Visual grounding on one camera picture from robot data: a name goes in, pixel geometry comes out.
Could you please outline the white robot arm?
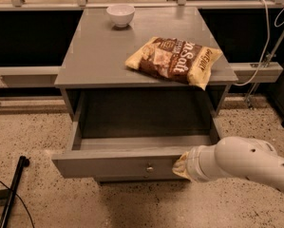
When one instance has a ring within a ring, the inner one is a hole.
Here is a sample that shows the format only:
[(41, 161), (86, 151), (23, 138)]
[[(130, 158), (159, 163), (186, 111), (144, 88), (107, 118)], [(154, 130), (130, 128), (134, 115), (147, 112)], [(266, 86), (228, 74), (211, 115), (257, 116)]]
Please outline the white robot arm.
[(174, 163), (174, 174), (190, 181), (240, 178), (284, 194), (284, 158), (268, 142), (226, 137), (214, 145), (194, 146)]

